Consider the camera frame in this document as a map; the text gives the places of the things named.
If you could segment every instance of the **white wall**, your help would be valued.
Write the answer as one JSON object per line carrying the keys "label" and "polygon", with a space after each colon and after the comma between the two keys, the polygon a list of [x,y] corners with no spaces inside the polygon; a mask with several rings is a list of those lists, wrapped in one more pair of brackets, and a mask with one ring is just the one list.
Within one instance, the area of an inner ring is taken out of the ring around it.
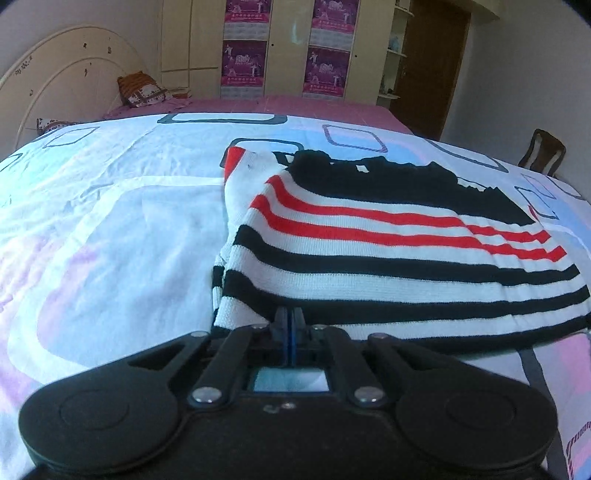
{"label": "white wall", "polygon": [[119,34],[156,75],[161,4],[162,0],[16,0],[0,14],[0,77],[40,40],[82,24]]}
{"label": "white wall", "polygon": [[567,147],[558,176],[591,199],[591,27],[561,0],[506,0],[471,35],[441,141],[517,163],[542,128]]}

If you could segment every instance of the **arched headboard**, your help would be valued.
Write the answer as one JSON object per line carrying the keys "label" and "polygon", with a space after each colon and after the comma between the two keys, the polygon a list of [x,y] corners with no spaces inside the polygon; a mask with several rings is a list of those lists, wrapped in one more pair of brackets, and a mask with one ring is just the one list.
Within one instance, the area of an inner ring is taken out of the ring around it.
{"label": "arched headboard", "polygon": [[37,118],[90,122],[121,105],[117,77],[145,70],[135,49],[82,25],[40,41],[0,79],[0,161],[37,136]]}

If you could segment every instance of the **folded sweater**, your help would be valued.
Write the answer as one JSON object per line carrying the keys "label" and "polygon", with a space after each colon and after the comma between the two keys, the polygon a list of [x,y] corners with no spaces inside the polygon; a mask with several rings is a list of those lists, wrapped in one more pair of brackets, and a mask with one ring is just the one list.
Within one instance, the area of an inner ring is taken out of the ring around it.
{"label": "folded sweater", "polygon": [[229,149],[228,241],[214,267],[216,333],[301,307],[306,323],[445,352],[548,341],[587,326],[565,250],[499,189],[383,157]]}

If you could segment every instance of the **brown wooden door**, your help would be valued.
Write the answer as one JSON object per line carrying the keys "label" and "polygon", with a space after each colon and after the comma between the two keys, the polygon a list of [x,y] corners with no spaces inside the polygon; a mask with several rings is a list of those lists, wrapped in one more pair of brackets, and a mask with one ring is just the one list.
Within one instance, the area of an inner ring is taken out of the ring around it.
{"label": "brown wooden door", "polygon": [[461,65],[470,14],[442,0],[413,0],[390,111],[413,133],[439,140]]}

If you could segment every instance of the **poster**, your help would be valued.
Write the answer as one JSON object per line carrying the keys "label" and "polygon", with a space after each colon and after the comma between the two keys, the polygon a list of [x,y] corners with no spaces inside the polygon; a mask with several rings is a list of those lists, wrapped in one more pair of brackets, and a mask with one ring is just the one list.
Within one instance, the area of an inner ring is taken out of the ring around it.
{"label": "poster", "polygon": [[269,23],[272,0],[226,0],[225,23]]}
{"label": "poster", "polygon": [[266,41],[225,40],[222,52],[222,87],[262,89],[266,53]]}
{"label": "poster", "polygon": [[309,47],[304,78],[304,94],[342,97],[345,94],[349,52],[332,48]]}
{"label": "poster", "polygon": [[358,9],[359,0],[314,0],[312,28],[352,35]]}

